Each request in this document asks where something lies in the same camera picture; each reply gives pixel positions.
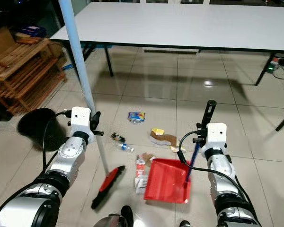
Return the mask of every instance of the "white table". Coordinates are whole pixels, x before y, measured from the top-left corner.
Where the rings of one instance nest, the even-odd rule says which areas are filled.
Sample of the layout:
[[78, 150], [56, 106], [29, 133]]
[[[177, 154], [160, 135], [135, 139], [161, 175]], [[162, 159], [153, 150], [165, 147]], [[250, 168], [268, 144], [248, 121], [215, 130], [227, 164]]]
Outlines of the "white table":
[[[256, 85], [284, 53], [283, 7], [92, 2], [75, 21], [85, 44], [269, 52]], [[51, 39], [67, 43], [66, 28]]]

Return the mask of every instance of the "plastic bottle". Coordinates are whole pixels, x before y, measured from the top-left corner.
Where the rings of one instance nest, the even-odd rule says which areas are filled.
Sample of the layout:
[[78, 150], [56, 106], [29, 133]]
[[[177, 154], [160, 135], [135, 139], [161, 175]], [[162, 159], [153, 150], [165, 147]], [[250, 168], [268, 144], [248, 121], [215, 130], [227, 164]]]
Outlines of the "plastic bottle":
[[134, 148], [131, 148], [130, 146], [128, 146], [126, 143], [119, 143], [118, 144], [118, 147], [120, 147], [121, 150], [124, 150], [124, 151], [130, 151], [130, 152], [133, 152], [134, 151]]

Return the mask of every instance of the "red dustpan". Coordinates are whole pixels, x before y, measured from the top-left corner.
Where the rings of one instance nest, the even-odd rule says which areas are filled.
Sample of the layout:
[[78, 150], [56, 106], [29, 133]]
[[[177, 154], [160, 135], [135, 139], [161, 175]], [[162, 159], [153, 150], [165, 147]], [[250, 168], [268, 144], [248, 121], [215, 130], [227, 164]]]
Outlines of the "red dustpan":
[[188, 203], [190, 179], [189, 182], [185, 182], [187, 172], [188, 167], [179, 160], [152, 160], [144, 199]]

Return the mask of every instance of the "black trash bin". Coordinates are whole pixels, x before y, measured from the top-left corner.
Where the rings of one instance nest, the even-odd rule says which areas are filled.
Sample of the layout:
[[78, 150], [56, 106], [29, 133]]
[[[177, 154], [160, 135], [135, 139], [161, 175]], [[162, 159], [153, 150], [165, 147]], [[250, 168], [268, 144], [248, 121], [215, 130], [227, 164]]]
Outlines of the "black trash bin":
[[[18, 123], [18, 132], [30, 138], [40, 148], [43, 146], [43, 134], [47, 122], [55, 116], [51, 109], [41, 108], [25, 114]], [[45, 150], [57, 150], [65, 142], [65, 131], [56, 119], [52, 120], [46, 130]]]

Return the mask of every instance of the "black shoe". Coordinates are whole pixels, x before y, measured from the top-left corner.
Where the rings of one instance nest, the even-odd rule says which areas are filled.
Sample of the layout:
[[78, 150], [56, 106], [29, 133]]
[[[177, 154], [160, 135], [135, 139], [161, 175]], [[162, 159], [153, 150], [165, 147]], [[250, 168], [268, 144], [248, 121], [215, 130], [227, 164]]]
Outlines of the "black shoe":
[[128, 227], [133, 227], [133, 211], [130, 206], [123, 206], [121, 215], [126, 219]]
[[190, 226], [190, 223], [188, 221], [184, 220], [184, 221], [181, 221], [180, 227], [191, 227], [191, 226]]

